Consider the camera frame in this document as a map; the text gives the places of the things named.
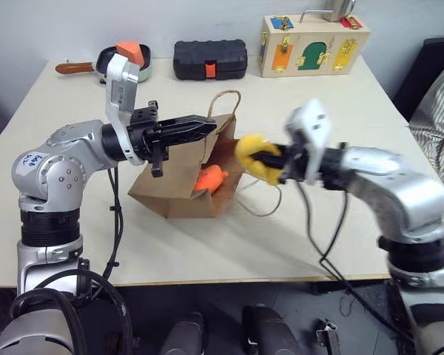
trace black tool case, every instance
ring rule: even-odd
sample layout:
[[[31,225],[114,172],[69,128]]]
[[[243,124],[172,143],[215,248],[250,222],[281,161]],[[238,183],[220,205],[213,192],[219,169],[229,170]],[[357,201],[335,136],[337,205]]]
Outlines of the black tool case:
[[[245,42],[179,41],[175,44],[172,65],[180,80],[239,79],[246,72]]]

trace black chair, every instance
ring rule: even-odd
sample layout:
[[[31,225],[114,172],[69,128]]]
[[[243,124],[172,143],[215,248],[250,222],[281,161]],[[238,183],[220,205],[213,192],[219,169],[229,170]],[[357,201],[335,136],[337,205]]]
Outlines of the black chair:
[[[409,122],[434,80],[444,70],[444,38],[426,39],[393,104]]]

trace brown paper bag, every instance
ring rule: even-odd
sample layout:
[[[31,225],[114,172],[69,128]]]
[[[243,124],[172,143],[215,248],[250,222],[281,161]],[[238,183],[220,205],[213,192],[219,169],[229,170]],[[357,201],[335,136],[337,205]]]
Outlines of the brown paper bag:
[[[222,95],[232,92],[238,101],[232,113],[212,116],[214,103]],[[171,146],[169,160],[163,162],[163,177],[154,178],[145,169],[136,179],[128,194],[152,211],[166,218],[216,217],[232,201],[245,168],[234,156],[235,110],[241,94],[235,90],[218,93],[209,106],[208,118],[217,122],[217,129],[198,142]],[[221,186],[210,194],[209,190],[193,191],[199,171],[217,164],[228,172]]]

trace striped shirt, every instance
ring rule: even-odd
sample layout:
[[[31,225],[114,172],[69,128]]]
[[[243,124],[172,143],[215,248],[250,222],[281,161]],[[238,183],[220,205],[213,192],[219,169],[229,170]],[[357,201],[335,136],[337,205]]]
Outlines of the striped shirt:
[[[409,125],[444,183],[444,70],[429,88]]]

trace white table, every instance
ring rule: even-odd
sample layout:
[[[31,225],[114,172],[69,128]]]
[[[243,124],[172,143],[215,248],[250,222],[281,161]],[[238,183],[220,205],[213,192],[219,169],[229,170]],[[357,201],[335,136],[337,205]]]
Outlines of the white table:
[[[246,77],[234,81],[177,81],[171,60],[153,61],[151,79],[139,85],[137,104],[157,99],[160,119],[190,113],[205,115],[214,94],[238,89],[243,100],[236,137],[259,132],[287,143],[283,125],[289,113],[313,97],[321,98],[334,125],[332,143],[378,146],[403,153],[411,165],[437,179],[420,148],[363,59],[350,75],[260,78],[255,60]],[[20,238],[18,191],[10,170],[20,153],[37,147],[57,128],[72,122],[103,121],[105,87],[92,74],[62,76],[48,64],[0,137],[0,286],[16,284],[16,242]],[[269,97],[266,102],[261,97]],[[233,98],[216,109],[225,113]],[[233,203],[217,219],[165,220],[125,194],[141,168],[121,163],[121,204],[125,231],[118,253],[117,285],[206,283],[245,280],[319,280],[317,255],[305,235],[303,204],[292,184],[282,187],[283,202],[267,218],[253,217]],[[244,177],[239,187],[250,181]],[[340,193],[308,188],[314,204],[314,235],[321,245],[331,237],[340,212]],[[237,194],[251,206],[270,210],[276,191],[259,183]],[[351,279],[387,275],[385,253],[376,247],[379,231],[365,204],[352,198],[332,261]],[[112,249],[112,192],[105,172],[96,173],[84,191],[81,233],[84,257],[102,272]]]

